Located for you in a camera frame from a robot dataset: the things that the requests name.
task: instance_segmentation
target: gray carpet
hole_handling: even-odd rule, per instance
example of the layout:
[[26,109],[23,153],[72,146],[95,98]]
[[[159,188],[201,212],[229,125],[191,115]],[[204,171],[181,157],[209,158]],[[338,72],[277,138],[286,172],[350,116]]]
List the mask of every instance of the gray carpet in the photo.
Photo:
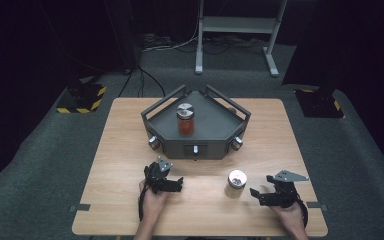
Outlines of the gray carpet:
[[[329,233],[323,239],[384,239],[384,157],[340,91],[334,97],[345,119],[303,116],[293,90],[308,87],[281,86],[294,49],[275,46],[278,78],[270,77],[260,48],[204,54],[202,75],[194,73],[195,54],[177,50],[144,52],[140,65],[166,93],[181,84],[191,90],[210,84],[228,97],[281,99],[316,195],[328,208],[324,216]],[[216,53],[222,47],[206,45],[206,50]],[[70,209],[80,201],[112,101],[126,79],[118,73],[105,74],[98,83],[107,91],[96,112],[59,114],[52,107],[23,142],[0,173],[0,239],[90,238],[72,233],[75,212]],[[140,86],[140,72],[135,71],[122,97],[137,97]],[[146,75],[143,96],[162,97],[158,85]]]

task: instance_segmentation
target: robotic hand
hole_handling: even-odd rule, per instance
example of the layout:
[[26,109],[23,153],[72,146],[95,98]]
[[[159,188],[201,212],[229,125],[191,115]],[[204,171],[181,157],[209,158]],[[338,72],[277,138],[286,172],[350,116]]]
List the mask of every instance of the robotic hand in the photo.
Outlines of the robotic hand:
[[[146,185],[157,194],[158,191],[163,192],[180,192],[182,190],[183,177],[177,181],[167,180],[167,175],[173,164],[158,157],[156,162],[146,166],[144,169]],[[148,190],[144,187],[139,197],[139,219],[143,218],[143,201],[145,199],[145,192]]]
[[295,188],[294,182],[308,180],[308,177],[282,170],[274,177],[267,176],[267,182],[274,184],[276,190],[274,193],[260,194],[260,192],[252,188],[250,191],[251,195],[260,201],[261,206],[280,206],[287,208],[292,206],[294,202],[297,202],[302,210],[304,226],[307,226],[308,211]]

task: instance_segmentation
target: yellow and black hazard tape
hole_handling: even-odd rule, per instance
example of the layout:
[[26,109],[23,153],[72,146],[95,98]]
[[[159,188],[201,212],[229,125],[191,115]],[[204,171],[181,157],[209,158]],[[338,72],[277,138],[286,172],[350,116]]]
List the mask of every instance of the yellow and black hazard tape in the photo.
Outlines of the yellow and black hazard tape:
[[102,87],[96,98],[93,100],[93,104],[90,107],[57,107],[59,113],[90,113],[96,111],[101,104],[102,97],[104,96],[107,87]]
[[[301,90],[301,91],[303,91],[303,92],[314,92],[313,90]],[[333,105],[335,106],[335,108],[336,108],[336,111],[341,111],[341,106],[339,106],[339,103],[338,103],[338,101],[336,101],[336,99],[335,99],[335,101],[333,102]]]

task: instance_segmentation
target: wooden table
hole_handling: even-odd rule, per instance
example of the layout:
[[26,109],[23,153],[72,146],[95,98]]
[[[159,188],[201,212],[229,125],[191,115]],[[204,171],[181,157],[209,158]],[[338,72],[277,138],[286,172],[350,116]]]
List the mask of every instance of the wooden table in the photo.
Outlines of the wooden table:
[[[159,99],[118,98],[111,107],[72,230],[79,235],[134,235],[139,224],[139,182],[143,170],[160,155],[148,146],[140,113]],[[184,177],[172,193],[155,229],[163,236],[284,236],[277,216],[249,188],[274,192],[266,175],[281,170],[308,176],[283,103],[278,99],[232,99],[252,113],[242,148],[222,160],[167,159],[174,164],[169,180]],[[246,173],[245,190],[232,195],[227,177]],[[296,182],[304,202],[317,202],[310,181]],[[309,236],[325,236],[320,208],[309,208]]]

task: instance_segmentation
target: black robotic device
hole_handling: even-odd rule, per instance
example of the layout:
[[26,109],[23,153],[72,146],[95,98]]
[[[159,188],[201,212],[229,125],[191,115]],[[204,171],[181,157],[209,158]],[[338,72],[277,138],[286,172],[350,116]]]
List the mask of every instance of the black robotic device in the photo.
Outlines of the black robotic device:
[[[167,105],[170,98],[179,94]],[[183,103],[191,104],[195,111],[190,136],[182,135],[177,127],[177,108]],[[157,108],[162,109],[148,118]],[[205,92],[186,91],[186,85],[182,85],[141,115],[153,150],[171,159],[197,160],[222,159],[231,150],[238,151],[251,113],[210,85]]]
[[280,206],[282,208],[288,208],[292,206],[294,202],[297,202],[301,207],[304,226],[307,226],[308,210],[301,200],[294,182],[308,181],[309,178],[286,170],[280,171],[274,177],[270,175],[267,175],[266,177],[267,182],[274,184],[276,191],[274,193],[261,194],[257,190],[250,188],[251,195],[259,200],[261,206]]
[[156,162],[152,162],[149,166],[145,166],[145,182],[146,185],[142,189],[139,197],[139,219],[143,218],[143,201],[145,199],[145,193],[149,188],[152,189],[154,194],[162,192],[180,192],[182,191],[183,177],[177,181],[167,180],[168,173],[173,167],[173,164],[165,161],[161,157],[158,157]]

